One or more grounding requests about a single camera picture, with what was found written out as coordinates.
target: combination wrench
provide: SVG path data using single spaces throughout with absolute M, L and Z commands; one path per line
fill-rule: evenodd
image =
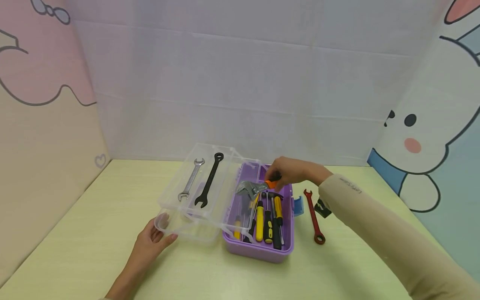
M 183 192 L 179 194 L 179 201 L 181 202 L 181 199 L 183 197 L 188 198 L 190 196 L 190 188 L 192 187 L 193 181 L 195 180 L 195 177 L 197 176 L 198 169 L 200 169 L 200 166 L 205 163 L 205 160 L 202 158 L 202 160 L 197 161 L 197 159 L 194 160 L 193 162 L 195 164 L 195 168 L 193 168 L 192 174 L 190 175 L 190 178 L 188 178 L 187 185 L 185 186 L 185 189 L 183 189 Z
M 210 171 L 210 175 L 208 175 L 208 179 L 207 179 L 207 182 L 205 183 L 204 190 L 202 194 L 198 196 L 197 199 L 195 199 L 195 202 L 193 204 L 193 205 L 197 205 L 199 202 L 201 202 L 202 205 L 200 205 L 200 208 L 204 208 L 208 204 L 208 198 L 207 198 L 208 191 L 210 190 L 210 186 L 212 185 L 213 178 L 215 177 L 216 168 L 218 168 L 218 164 L 223 160 L 223 153 L 221 152 L 215 153 L 214 158 L 215 158 L 215 162 L 213 164 L 212 170 Z
M 305 195 L 305 197 L 307 197 L 308 208 L 310 209 L 310 217 L 312 217 L 313 230 L 315 231 L 315 234 L 313 235 L 313 240 L 317 244 L 323 245 L 325 244 L 325 236 L 318 227 L 317 216 L 315 214 L 315 209 L 313 208 L 312 191 L 307 192 L 307 189 L 305 189 L 303 191 L 303 194 Z

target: table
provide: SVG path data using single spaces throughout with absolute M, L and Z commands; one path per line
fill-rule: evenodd
M 104 296 L 180 165 L 113 160 L 0 289 L 0 300 Z M 328 168 L 434 241 L 373 168 Z M 304 189 L 318 197 L 311 183 L 295 184 L 294 196 Z M 410 299 L 382 260 L 335 216 L 317 215 L 327 242 L 315 244 L 306 201 L 304 206 L 305 214 L 295 219 L 294 251 L 284 263 L 230 254 L 221 235 L 209 246 L 179 239 L 156 261 L 135 299 Z

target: beige sleeve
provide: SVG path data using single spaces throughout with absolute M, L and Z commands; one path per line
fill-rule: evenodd
M 480 286 L 413 226 L 335 174 L 318 188 L 325 205 L 387 264 L 414 300 L 480 299 Z

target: yellow handle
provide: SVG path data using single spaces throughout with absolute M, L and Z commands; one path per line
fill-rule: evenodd
M 272 221 L 268 221 L 268 237 L 265 237 L 265 243 L 271 244 L 273 242 L 273 230 L 272 230 Z
M 240 227 L 240 220 L 239 219 L 235 220 L 235 226 Z M 240 240 L 240 231 L 235 231 L 233 233 L 233 237 Z
M 250 205 L 248 207 L 249 209 L 255 208 L 255 206 L 257 205 L 259 196 L 260 196 L 260 193 L 258 193 L 257 196 L 255 197 L 255 201 L 250 201 Z
M 282 202 L 280 200 L 280 197 L 276 196 L 274 199 L 275 202 L 275 212 L 276 212 L 276 217 L 277 218 L 282 218 Z
M 264 239 L 264 206 L 262 201 L 257 206 L 257 233 L 255 235 L 257 241 Z

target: bunny eye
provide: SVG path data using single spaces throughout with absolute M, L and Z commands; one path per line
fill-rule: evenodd
M 415 114 L 409 114 L 408 116 L 405 117 L 405 120 L 404 120 L 405 126 L 407 127 L 411 127 L 415 125 L 416 122 L 417 122 L 417 116 Z

